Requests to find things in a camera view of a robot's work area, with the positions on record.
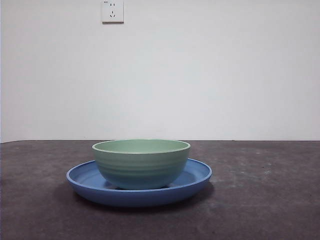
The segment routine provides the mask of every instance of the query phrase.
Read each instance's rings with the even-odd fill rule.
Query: plate
[[[114,207],[151,207],[191,197],[206,185],[211,175],[212,170],[207,164],[189,158],[180,176],[158,189],[118,188],[102,177],[94,160],[71,168],[66,178],[73,190],[89,201]]]

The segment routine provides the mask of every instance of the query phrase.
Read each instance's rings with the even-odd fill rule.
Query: table
[[[320,239],[320,141],[187,141],[213,169],[197,195],[116,208],[73,192],[66,172],[100,140],[1,144],[2,240]]]

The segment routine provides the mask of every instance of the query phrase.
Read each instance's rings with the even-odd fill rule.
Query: green bowl
[[[176,140],[130,139],[92,146],[98,169],[113,185],[128,190],[158,189],[184,169],[190,144]]]

